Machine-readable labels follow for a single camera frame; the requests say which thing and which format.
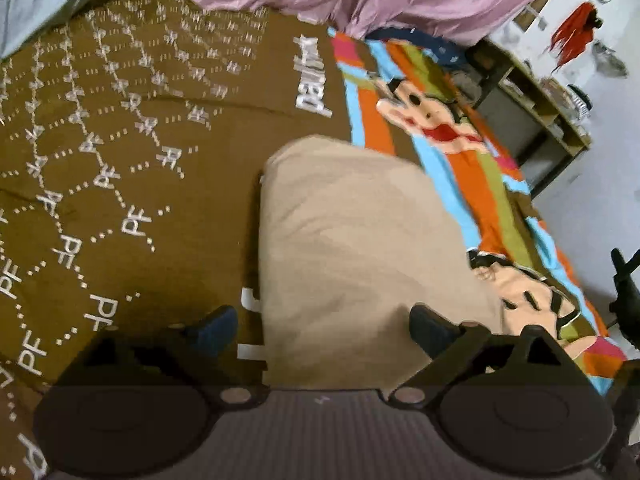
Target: wooden desk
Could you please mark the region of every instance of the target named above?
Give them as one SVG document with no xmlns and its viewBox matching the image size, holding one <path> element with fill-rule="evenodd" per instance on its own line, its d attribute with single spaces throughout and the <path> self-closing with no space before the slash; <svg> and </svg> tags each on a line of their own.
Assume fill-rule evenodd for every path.
<svg viewBox="0 0 640 480">
<path fill-rule="evenodd" d="M 478 108 L 491 91 L 498 88 L 540 125 L 540 133 L 515 157 L 519 165 L 531 158 L 549 138 L 566 152 L 563 160 L 536 184 L 532 190 L 532 195 L 536 196 L 580 153 L 589 149 L 591 137 L 569 120 L 531 75 L 529 69 L 509 52 L 483 40 L 468 49 L 466 56 L 469 63 L 484 77 L 480 83 L 482 96 L 474 105 L 475 108 Z"/>
</svg>

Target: beige pillow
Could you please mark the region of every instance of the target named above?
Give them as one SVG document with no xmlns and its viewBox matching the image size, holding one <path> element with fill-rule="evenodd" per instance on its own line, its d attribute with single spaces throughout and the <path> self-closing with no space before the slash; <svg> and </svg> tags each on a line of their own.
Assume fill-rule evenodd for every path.
<svg viewBox="0 0 640 480">
<path fill-rule="evenodd" d="M 272 386 L 394 389 L 430 362 L 409 336 L 417 302 L 503 332 L 424 171 L 324 137 L 266 165 L 260 298 Z"/>
</svg>

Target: wall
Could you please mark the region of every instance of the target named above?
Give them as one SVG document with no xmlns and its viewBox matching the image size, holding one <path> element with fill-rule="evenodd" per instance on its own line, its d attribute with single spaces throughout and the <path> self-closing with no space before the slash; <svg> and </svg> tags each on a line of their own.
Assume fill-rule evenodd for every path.
<svg viewBox="0 0 640 480">
<path fill-rule="evenodd" d="M 511 50 L 519 59 L 529 59 L 537 77 L 547 76 L 556 67 L 555 55 L 545 52 L 550 44 L 551 36 L 558 27 L 581 3 L 591 1 L 598 9 L 598 15 L 604 20 L 604 25 L 595 35 L 598 40 L 614 48 L 622 37 L 626 24 L 635 11 L 636 0 L 613 0 L 608 4 L 601 4 L 598 0 L 549 0 L 540 12 L 548 25 L 545 30 L 538 28 L 534 22 L 526 32 L 522 32 L 514 23 L 507 23 L 503 28 L 491 34 L 492 40 Z M 507 38 L 518 43 L 508 43 Z M 555 78 L 562 84 L 574 83 L 583 86 L 594 75 L 595 65 L 590 54 L 583 54 L 572 60 L 556 74 Z"/>
<path fill-rule="evenodd" d="M 587 81 L 594 145 L 534 201 L 606 319 L 615 298 L 610 250 L 619 247 L 629 258 L 640 249 L 640 0 L 609 5 L 635 9 L 615 45 L 630 76 Z M 634 277 L 640 284 L 640 270 Z"/>
</svg>

